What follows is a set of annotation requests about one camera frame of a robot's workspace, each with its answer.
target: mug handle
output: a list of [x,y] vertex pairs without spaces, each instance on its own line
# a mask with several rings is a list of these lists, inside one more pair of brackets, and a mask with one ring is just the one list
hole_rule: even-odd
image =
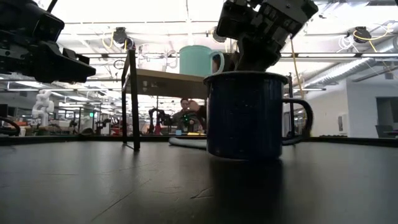
[[297,103],[303,106],[306,114],[307,114],[307,122],[305,122],[305,126],[303,128],[303,133],[300,136],[294,137],[292,139],[285,139],[282,141],[283,146],[291,146],[293,144],[299,143],[303,141],[304,138],[310,136],[312,123],[313,123],[313,111],[311,106],[302,99],[296,98],[284,98],[282,99],[283,103]]
[[219,73],[223,72],[223,70],[224,70],[224,65],[225,65],[224,55],[223,55],[223,53],[220,52],[219,50],[214,50],[214,51],[212,51],[212,53],[210,54],[210,60],[211,60],[211,61],[213,61],[213,57],[214,57],[215,55],[219,55],[219,56],[220,56],[220,59],[221,59],[220,67],[218,68],[218,71],[215,72],[215,74],[219,74]]
[[[168,55],[171,55],[171,54],[175,54],[175,65],[174,66],[170,65],[173,62],[171,62],[171,63],[167,62],[169,60],[169,56]],[[171,50],[171,51],[167,52],[166,63],[167,63],[167,66],[169,66],[170,68],[177,68],[177,66],[178,66],[178,54],[177,54],[177,52],[175,50]]]

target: mint green mug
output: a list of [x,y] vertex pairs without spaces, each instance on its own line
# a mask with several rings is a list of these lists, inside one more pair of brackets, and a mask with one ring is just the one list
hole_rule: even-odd
[[186,46],[180,49],[180,74],[207,77],[213,74],[213,57],[219,55],[220,67],[214,74],[224,70],[224,55],[202,45]]

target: desk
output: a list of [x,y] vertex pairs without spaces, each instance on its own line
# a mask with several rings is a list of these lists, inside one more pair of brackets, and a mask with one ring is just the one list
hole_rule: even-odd
[[398,150],[303,142],[252,164],[142,142],[0,147],[0,223],[396,224]]

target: yellow cable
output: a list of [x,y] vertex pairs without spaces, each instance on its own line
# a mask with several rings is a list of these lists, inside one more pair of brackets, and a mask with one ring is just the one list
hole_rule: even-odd
[[[297,70],[297,61],[296,61],[296,55],[294,53],[293,39],[290,40],[290,45],[292,46],[294,70],[296,72],[296,78],[297,78],[297,81],[298,81],[298,87],[300,88],[300,95],[301,95],[301,98],[304,100],[304,91],[303,91],[303,88],[301,86],[301,80],[299,78],[299,71]],[[303,119],[304,120],[307,119],[307,114],[306,113],[303,114]]]
[[371,44],[371,47],[373,48],[373,50],[377,53],[377,50],[376,50],[376,48],[374,47],[374,45],[373,45],[373,43],[372,43],[371,40],[369,40],[369,43]]
[[353,35],[354,35],[354,37],[356,37],[356,38],[358,38],[358,39],[360,39],[360,40],[368,40],[368,41],[378,40],[378,39],[381,39],[381,38],[387,36],[387,34],[389,33],[389,32],[388,32],[389,29],[390,29],[390,25],[387,26],[386,32],[385,32],[383,35],[381,35],[380,37],[375,37],[375,38],[363,38],[363,37],[358,37],[358,36],[355,34],[355,33],[357,33],[357,31],[354,31],[354,32],[353,32]]
[[104,47],[106,47],[107,49],[110,49],[110,48],[112,47],[112,45],[113,45],[113,34],[114,34],[114,32],[112,32],[111,45],[109,45],[109,46],[105,44],[104,37],[102,38],[102,44],[103,44]]

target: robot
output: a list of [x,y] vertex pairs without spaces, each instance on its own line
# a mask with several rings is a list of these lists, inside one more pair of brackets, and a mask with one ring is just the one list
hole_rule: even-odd
[[56,41],[65,27],[50,11],[32,0],[0,0],[0,73],[18,72],[43,83],[86,82],[95,75],[90,59]]
[[[157,111],[158,114],[156,116],[156,125],[154,126],[154,112],[155,111]],[[164,110],[160,110],[157,108],[150,109],[148,111],[148,113],[149,113],[149,119],[150,119],[148,134],[160,135],[160,132],[162,130],[162,128],[160,127],[161,124],[167,125],[168,130],[170,132],[172,122],[171,122],[171,117],[169,114],[166,114],[166,113],[164,113]]]
[[228,0],[216,33],[238,40],[235,70],[264,72],[280,59],[286,38],[293,39],[317,12],[311,0]]
[[36,104],[32,108],[34,119],[41,117],[41,125],[49,125],[49,113],[54,112],[54,102],[50,100],[51,91],[40,90],[36,96]]

